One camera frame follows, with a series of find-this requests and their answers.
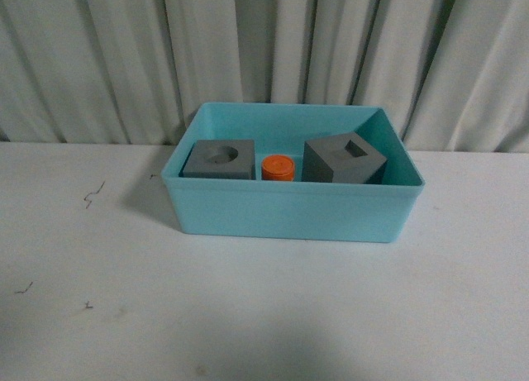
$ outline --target white table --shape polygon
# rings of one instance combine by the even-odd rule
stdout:
[[[529,155],[412,153],[369,244],[185,235],[172,150],[0,144],[2,381],[529,379]]]

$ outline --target curtain fold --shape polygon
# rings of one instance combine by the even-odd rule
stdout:
[[[307,102],[382,106],[414,150],[529,152],[527,5],[0,0],[0,140],[175,144],[204,102]]]
[[[455,0],[406,142],[529,152],[529,0]]]

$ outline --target teal plastic bin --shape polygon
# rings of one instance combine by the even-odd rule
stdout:
[[[382,184],[302,182],[305,140],[356,131],[388,159]],[[181,177],[197,140],[255,141],[256,180]],[[263,181],[262,159],[296,162],[294,182]],[[203,104],[162,171],[183,232],[326,241],[394,241],[424,180],[382,108]]]

